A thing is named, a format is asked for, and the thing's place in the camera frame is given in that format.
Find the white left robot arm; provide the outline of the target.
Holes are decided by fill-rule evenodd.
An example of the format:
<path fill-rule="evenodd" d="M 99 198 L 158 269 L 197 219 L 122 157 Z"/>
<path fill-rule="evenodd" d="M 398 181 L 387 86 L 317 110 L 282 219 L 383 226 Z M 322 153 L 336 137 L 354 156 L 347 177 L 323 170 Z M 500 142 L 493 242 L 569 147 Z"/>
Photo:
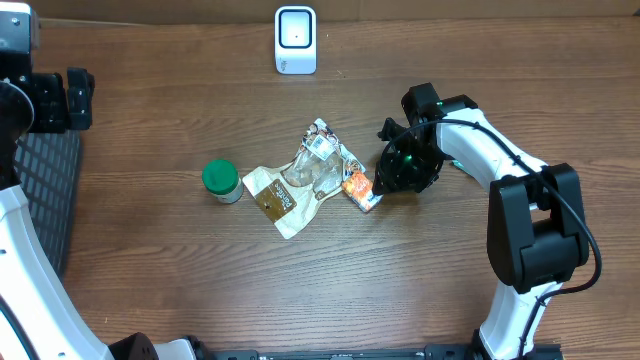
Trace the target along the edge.
<path fill-rule="evenodd" d="M 30 133 L 87 130 L 94 77 L 85 69 L 35 74 L 40 22 L 26 3 L 1 5 L 1 356 L 4 359 L 206 359 L 195 337 L 153 344 L 135 333 L 103 343 L 81 318 L 37 237 L 15 172 Z"/>

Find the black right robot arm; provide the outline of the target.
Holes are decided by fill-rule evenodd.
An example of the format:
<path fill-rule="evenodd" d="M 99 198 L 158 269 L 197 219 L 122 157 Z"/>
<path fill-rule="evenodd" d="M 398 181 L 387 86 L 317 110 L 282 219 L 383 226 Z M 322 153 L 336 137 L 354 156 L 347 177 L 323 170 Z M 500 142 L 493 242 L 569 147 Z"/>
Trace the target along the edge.
<path fill-rule="evenodd" d="M 575 269 L 602 260 L 584 215 L 580 180 L 568 164 L 550 166 L 496 130 L 466 95 L 442 99 L 430 83 L 401 100 L 408 124 L 386 119 L 376 164 L 376 195 L 419 193 L 456 161 L 489 195 L 486 249 L 498 279 L 484 322 L 467 344 L 431 344 L 427 359 L 560 359 L 558 345 L 537 345 L 536 329 L 552 298 L 596 283 L 566 287 Z"/>

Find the teal wet wipes pack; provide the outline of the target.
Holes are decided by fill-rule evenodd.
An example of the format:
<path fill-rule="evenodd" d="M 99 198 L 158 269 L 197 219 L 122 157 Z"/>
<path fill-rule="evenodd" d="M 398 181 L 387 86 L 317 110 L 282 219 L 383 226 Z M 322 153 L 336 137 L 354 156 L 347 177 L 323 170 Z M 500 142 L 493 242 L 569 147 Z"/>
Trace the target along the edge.
<path fill-rule="evenodd" d="M 473 177 L 473 175 L 471 174 L 471 172 L 458 160 L 452 160 L 451 164 L 456 167 L 457 169 L 461 170 L 462 172 L 464 172 L 465 174 Z"/>

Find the green lid jar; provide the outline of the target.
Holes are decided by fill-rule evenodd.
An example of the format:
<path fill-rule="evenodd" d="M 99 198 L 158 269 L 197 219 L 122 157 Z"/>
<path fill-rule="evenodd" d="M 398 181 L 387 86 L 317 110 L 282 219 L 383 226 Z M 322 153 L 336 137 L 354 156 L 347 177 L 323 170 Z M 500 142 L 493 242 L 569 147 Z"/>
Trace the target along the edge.
<path fill-rule="evenodd" d="M 220 203 L 232 204 L 243 194 L 243 183 L 236 167 L 228 160 L 209 162 L 201 175 L 206 190 Z"/>

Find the orange Kleenex tissue pack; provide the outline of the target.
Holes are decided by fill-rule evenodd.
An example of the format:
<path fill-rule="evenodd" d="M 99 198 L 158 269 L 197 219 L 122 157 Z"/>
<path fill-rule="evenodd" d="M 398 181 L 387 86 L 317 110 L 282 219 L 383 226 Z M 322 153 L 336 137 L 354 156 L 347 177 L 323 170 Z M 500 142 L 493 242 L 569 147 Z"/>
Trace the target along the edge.
<path fill-rule="evenodd" d="M 342 183 L 342 190 L 364 213 L 371 211 L 383 198 L 373 193 L 373 182 L 361 171 L 349 176 Z"/>

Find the dried mushroom pouch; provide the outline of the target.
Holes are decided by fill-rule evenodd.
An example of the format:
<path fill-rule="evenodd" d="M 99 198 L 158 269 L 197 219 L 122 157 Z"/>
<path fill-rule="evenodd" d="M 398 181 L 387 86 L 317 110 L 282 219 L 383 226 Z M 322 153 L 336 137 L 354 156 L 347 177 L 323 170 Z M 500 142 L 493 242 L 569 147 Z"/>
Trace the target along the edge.
<path fill-rule="evenodd" d="M 306 130 L 293 160 L 278 168 L 259 166 L 244 186 L 285 239 L 302 231 L 342 184 L 366 167 L 322 119 Z"/>

